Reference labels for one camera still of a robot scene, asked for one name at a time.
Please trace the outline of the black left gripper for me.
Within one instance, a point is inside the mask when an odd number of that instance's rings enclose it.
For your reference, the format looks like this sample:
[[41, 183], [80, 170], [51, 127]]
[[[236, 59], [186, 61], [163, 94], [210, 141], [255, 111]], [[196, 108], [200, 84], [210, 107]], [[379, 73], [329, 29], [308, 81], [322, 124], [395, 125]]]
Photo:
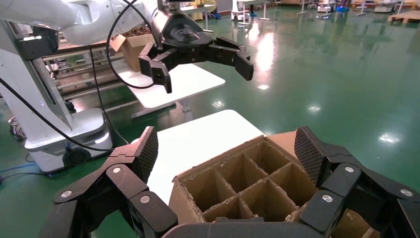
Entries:
[[254, 65], [246, 47], [224, 37], [213, 40], [183, 11], [158, 9], [151, 24], [156, 43], [147, 43], [140, 52], [140, 72], [167, 94], [172, 93], [169, 71], [178, 64], [211, 61], [232, 66], [246, 81], [252, 80]]

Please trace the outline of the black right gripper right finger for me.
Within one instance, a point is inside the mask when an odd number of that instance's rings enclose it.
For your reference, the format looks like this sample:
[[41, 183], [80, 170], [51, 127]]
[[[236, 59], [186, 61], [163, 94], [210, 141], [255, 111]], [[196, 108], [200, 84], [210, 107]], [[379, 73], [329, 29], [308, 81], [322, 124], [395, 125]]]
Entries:
[[329, 236], [346, 210], [381, 236], [420, 234], [420, 195], [365, 167], [345, 147], [321, 141], [307, 126], [296, 130], [294, 151], [317, 188], [299, 221]]

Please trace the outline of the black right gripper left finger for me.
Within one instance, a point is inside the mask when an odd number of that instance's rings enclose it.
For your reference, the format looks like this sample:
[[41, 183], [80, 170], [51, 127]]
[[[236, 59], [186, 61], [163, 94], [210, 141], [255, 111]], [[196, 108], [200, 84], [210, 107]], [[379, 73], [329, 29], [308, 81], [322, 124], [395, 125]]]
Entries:
[[164, 236], [178, 219], [147, 186], [157, 156], [153, 126], [137, 142], [115, 148], [100, 168], [54, 196], [52, 236], [88, 238], [114, 212], [142, 238]]

